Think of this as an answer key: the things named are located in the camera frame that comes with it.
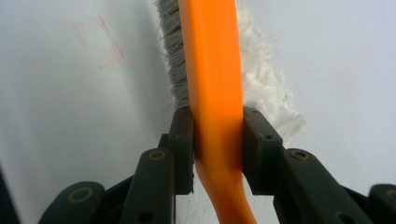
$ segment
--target white surface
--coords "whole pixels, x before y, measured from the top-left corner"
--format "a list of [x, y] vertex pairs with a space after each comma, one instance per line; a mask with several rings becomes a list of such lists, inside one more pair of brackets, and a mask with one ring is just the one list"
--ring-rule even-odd
[[[247, 5], [307, 120], [290, 145], [363, 194], [396, 183], [396, 4]], [[2, 1], [0, 30], [0, 162], [23, 222], [36, 223], [70, 184], [131, 175], [168, 131], [157, 13], [150, 1]], [[275, 223], [270, 199], [250, 200], [259, 223]], [[179, 223], [216, 223], [188, 198], [177, 211]]]

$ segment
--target orange handle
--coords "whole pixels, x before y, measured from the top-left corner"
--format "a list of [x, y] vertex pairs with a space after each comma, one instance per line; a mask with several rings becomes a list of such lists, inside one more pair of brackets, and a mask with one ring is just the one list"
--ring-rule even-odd
[[220, 223], [256, 223], [242, 179], [242, 77], [235, 2], [179, 0], [195, 164]]

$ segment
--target gray bristle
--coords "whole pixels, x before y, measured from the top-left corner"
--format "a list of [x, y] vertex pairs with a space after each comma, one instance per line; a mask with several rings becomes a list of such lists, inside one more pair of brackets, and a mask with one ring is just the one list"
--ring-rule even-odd
[[178, 1], [157, 0], [155, 5], [160, 14], [165, 60], [169, 66], [168, 76], [173, 85], [175, 107], [178, 109], [190, 104]]

